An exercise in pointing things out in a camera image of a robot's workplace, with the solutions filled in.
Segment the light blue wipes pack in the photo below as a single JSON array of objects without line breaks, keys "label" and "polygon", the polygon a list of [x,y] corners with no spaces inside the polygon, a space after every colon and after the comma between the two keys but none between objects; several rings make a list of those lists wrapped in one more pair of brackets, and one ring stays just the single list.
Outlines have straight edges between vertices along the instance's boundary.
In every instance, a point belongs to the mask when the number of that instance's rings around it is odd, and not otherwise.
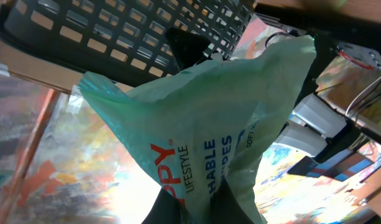
[{"label": "light blue wipes pack", "polygon": [[253,59],[215,55],[128,92],[92,72],[78,88],[192,221],[211,223],[211,202],[225,179],[252,222],[264,223],[254,193],[262,154],[295,107],[315,57],[305,35],[270,44]]}]

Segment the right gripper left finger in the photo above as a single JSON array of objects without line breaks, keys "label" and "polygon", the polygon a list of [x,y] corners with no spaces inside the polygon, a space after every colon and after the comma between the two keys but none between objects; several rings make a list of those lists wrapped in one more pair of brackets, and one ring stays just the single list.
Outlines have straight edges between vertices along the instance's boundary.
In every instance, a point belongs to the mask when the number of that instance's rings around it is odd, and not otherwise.
[{"label": "right gripper left finger", "polygon": [[161,189],[142,224],[180,224],[181,206],[166,190]]}]

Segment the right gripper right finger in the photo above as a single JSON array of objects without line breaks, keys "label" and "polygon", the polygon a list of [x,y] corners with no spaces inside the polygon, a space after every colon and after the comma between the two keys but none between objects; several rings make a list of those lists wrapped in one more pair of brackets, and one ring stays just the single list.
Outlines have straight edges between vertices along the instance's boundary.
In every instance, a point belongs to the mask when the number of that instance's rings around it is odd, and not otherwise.
[{"label": "right gripper right finger", "polygon": [[213,224],[253,224],[241,209],[229,184],[224,179],[211,202],[211,223]]}]

